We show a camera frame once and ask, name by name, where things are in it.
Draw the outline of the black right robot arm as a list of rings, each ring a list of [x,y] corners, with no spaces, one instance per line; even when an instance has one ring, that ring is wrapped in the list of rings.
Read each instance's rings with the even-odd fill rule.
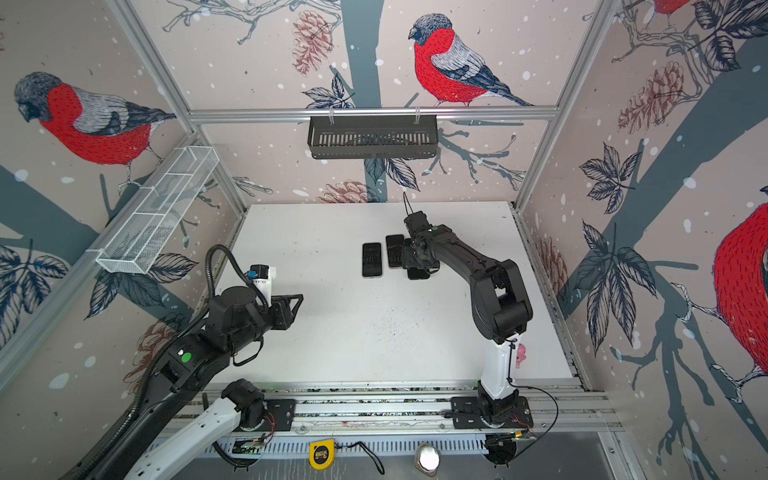
[[[409,278],[427,279],[446,266],[468,285],[474,325],[487,341],[477,393],[480,418],[492,428],[510,422],[526,426],[528,422],[515,413],[522,397],[513,376],[520,337],[533,308],[519,266],[478,252],[449,227],[431,224],[407,198],[403,203],[409,237],[402,248],[401,267]]]

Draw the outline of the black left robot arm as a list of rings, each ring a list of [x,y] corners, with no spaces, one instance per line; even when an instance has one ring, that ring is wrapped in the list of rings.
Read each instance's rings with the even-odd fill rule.
[[[212,260],[222,253],[241,280],[218,294]],[[219,372],[254,360],[235,356],[270,330],[286,330],[304,301],[302,294],[268,297],[244,273],[230,249],[216,244],[205,257],[209,298],[204,309],[164,344],[141,378],[134,400],[65,479],[124,479],[176,414]]]

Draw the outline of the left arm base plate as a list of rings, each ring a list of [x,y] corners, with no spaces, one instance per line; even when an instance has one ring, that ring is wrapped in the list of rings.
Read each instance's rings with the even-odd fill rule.
[[[241,413],[238,429],[244,432],[288,432],[296,405],[293,399],[257,400]]]

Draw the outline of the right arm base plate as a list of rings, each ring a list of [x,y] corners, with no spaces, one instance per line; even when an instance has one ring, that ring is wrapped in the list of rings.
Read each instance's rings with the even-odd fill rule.
[[[480,396],[452,397],[444,416],[452,421],[457,430],[533,428],[528,400],[520,395],[511,395],[501,400]]]

